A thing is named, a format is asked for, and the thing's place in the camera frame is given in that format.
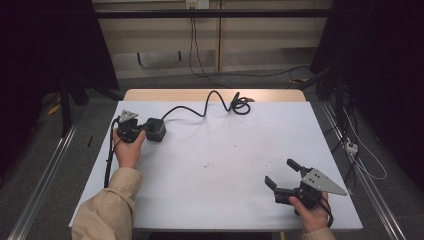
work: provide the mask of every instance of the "gray carpet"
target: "gray carpet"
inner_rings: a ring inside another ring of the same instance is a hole
[[[263,75],[280,71],[250,71],[244,73]],[[309,78],[310,76],[312,76],[311,73],[306,69],[292,72],[292,79]],[[290,84],[289,74],[266,78],[236,75],[211,78],[213,81],[231,88],[284,89],[289,87]],[[131,88],[222,88],[205,78],[192,75],[121,80],[120,86],[121,90],[116,91],[116,93],[122,95],[127,89]],[[58,169],[54,182],[50,186],[28,232],[27,239],[71,238],[70,229],[67,226],[78,203],[78,194],[84,188],[97,158],[117,104],[95,91],[87,90],[87,93],[90,96],[90,102],[87,106],[73,106],[73,111],[84,108],[84,115]],[[312,104],[321,129],[323,131],[330,129],[331,125],[324,114],[321,103],[316,99],[314,88],[307,89],[305,96]],[[22,151],[19,160],[5,177],[3,187],[0,188],[0,239],[6,239],[9,236],[59,141],[61,133],[60,112],[47,115],[47,110],[41,113],[35,131],[27,141],[25,150]],[[393,210],[407,238],[423,239],[423,192],[399,169],[390,151],[379,144],[372,128],[361,115],[360,109],[356,109],[355,114],[358,119],[361,140],[381,160],[388,172],[386,180],[375,181],[379,190]],[[326,135],[326,140],[330,149],[336,146],[338,142],[334,133]],[[381,176],[380,167],[369,154],[363,151],[361,146],[360,154],[367,169],[375,175]],[[334,159],[342,176],[344,176],[348,172],[349,164],[341,147],[334,152]],[[352,176],[349,178],[347,186],[353,186]],[[390,239],[359,180],[356,183],[355,194],[351,197],[364,229],[336,233],[336,237],[338,239]],[[134,233],[135,239],[146,239],[147,237],[148,233]],[[286,238],[299,239],[299,232],[287,232]]]

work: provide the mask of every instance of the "beige sleeve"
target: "beige sleeve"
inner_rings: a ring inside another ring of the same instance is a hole
[[[314,232],[301,235],[302,240],[335,240],[333,233],[329,228],[323,228]]]
[[[72,224],[72,239],[131,239],[135,196],[142,175],[132,168],[119,168],[109,187],[81,204]]]

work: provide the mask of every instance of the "white table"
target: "white table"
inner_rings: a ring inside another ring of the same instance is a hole
[[[240,91],[241,96],[250,97]],[[225,100],[228,105],[231,98]],[[139,113],[142,123],[149,117],[161,118],[177,105],[203,112],[204,101],[123,101],[115,117],[126,109]],[[300,174],[286,165],[287,158],[318,168],[346,189],[309,103],[256,102],[251,107],[251,113],[240,116],[225,112],[220,102],[211,102],[206,118],[177,110],[165,119],[164,140],[146,141],[142,147],[138,169],[144,182],[136,197],[135,228],[299,229],[301,222],[293,207],[276,204],[272,191],[264,184],[268,175],[278,187],[299,186]],[[80,203],[103,187],[108,140],[107,134]],[[114,159],[112,171],[117,167]],[[349,196],[330,194],[329,202],[335,218],[333,230],[362,228]]]

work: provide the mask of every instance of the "human hand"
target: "human hand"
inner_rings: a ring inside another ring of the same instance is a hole
[[[322,197],[328,200],[328,193],[322,192]],[[303,231],[305,233],[314,232],[327,227],[328,213],[321,206],[316,206],[314,209],[308,210],[299,199],[294,196],[291,196],[289,201],[302,218]],[[324,199],[321,199],[321,203],[325,207],[329,207]]]
[[[137,163],[141,156],[141,145],[146,139],[146,131],[141,131],[133,143],[126,143],[118,136],[118,129],[113,130],[113,142],[115,155],[118,159],[119,167],[137,168]]]

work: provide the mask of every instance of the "jacket cuff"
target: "jacket cuff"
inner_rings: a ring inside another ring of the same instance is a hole
[[[325,239],[325,240],[335,240],[331,230],[326,227],[320,230],[316,230],[310,233],[304,233],[301,235],[302,240],[315,240],[315,239]]]
[[[126,189],[132,196],[137,195],[141,187],[143,176],[133,168],[118,168],[112,175],[109,182],[109,188]]]

